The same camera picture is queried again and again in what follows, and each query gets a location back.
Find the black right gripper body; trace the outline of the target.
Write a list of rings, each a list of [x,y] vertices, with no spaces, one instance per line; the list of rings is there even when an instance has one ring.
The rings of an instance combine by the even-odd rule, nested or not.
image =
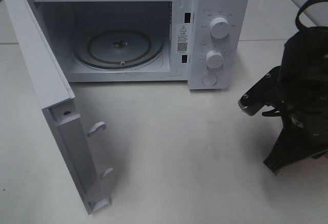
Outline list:
[[[297,32],[284,45],[278,77],[283,129],[327,152],[327,27]]]

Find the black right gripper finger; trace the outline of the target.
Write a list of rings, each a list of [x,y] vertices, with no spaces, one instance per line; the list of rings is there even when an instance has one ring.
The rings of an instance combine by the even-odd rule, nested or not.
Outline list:
[[[251,87],[238,101],[240,109],[248,116],[254,116],[264,106],[273,110],[262,113],[265,117],[282,116],[282,98],[278,92],[280,66],[274,67]]]
[[[281,169],[314,155],[314,151],[314,144],[297,138],[289,130],[282,129],[263,163],[274,175],[277,175]]]

